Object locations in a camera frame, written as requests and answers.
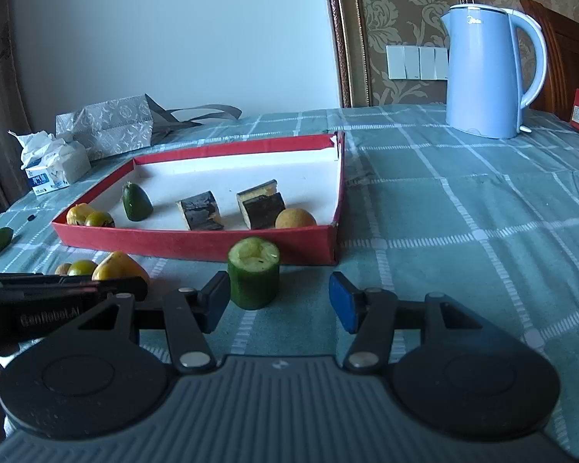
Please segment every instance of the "gift bag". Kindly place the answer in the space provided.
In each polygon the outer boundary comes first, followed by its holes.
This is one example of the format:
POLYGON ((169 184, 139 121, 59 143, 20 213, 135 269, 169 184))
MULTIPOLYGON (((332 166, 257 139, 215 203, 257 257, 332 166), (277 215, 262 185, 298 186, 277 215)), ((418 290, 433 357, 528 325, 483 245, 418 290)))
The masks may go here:
POLYGON ((90 161, 148 147, 170 131, 202 125, 196 120, 224 118, 237 120, 242 111, 225 104, 164 110, 147 94, 90 104, 72 113, 56 116, 56 137, 65 132, 83 144, 90 161), (173 114, 183 109, 210 109, 181 122, 173 114))

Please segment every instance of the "blue kettle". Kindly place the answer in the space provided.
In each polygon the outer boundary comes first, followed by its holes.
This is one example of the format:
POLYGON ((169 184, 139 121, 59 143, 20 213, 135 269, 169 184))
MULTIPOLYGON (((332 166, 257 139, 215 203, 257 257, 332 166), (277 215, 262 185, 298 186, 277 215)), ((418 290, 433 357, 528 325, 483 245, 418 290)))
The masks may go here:
POLYGON ((471 134, 509 139, 519 133, 522 110, 547 76, 547 46, 540 25, 518 10, 464 3, 442 16, 450 35, 446 123, 471 134), (528 33, 536 73, 523 92, 517 28, 528 33))

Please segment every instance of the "plaid tablecloth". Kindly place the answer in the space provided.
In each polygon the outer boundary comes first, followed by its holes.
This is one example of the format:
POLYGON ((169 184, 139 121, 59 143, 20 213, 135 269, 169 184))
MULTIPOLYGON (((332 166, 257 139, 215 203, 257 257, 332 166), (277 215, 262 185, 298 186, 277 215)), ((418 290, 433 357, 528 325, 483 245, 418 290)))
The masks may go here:
MULTIPOLYGON (((562 380, 548 433, 579 455, 579 133, 551 115, 528 112, 532 134, 491 140, 445 125, 443 105, 319 110, 245 118, 170 134, 163 151, 255 137, 343 129, 346 195, 340 269, 359 287, 382 286, 406 299, 441 291, 544 354, 562 380)), ((66 247, 50 220, 126 158, 94 165, 70 188, 32 194, 0 215, 15 241, 0 272, 52 273, 62 262, 104 252, 66 247)), ((223 264, 136 256, 152 296, 201 287, 223 264)), ((217 356, 334 354, 352 337, 327 296, 331 267, 284 267, 268 308, 227 308, 208 341, 217 356)), ((391 360, 418 343, 397 332, 391 360)), ((144 346, 167 360, 161 331, 144 346)))

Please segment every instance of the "white switch panel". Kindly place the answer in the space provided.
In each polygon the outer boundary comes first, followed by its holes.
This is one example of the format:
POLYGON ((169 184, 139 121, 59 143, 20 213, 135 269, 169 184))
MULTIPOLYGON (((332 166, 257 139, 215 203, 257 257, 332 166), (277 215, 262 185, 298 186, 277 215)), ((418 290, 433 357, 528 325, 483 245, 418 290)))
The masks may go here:
POLYGON ((406 78, 408 80, 420 80, 418 47, 415 45, 406 45, 403 49, 405 53, 406 78))
POLYGON ((437 80, 435 76, 435 47, 419 47, 420 79, 437 80))
POLYGON ((386 61, 388 62, 388 77, 391 80, 405 80, 405 54, 403 47, 387 45, 386 61))
POLYGON ((448 49, 444 47, 435 49, 435 78, 436 80, 448 79, 448 49))

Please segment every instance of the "kettle spout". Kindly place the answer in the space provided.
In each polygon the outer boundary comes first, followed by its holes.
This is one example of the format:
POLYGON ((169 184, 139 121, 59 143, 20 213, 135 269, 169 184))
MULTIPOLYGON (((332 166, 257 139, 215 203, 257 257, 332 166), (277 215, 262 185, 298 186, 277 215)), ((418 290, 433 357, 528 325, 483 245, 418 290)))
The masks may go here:
POLYGON ((444 28, 446 29, 446 32, 448 34, 450 34, 450 12, 447 14, 444 14, 442 17, 440 17, 440 19, 442 20, 442 23, 444 24, 444 28))

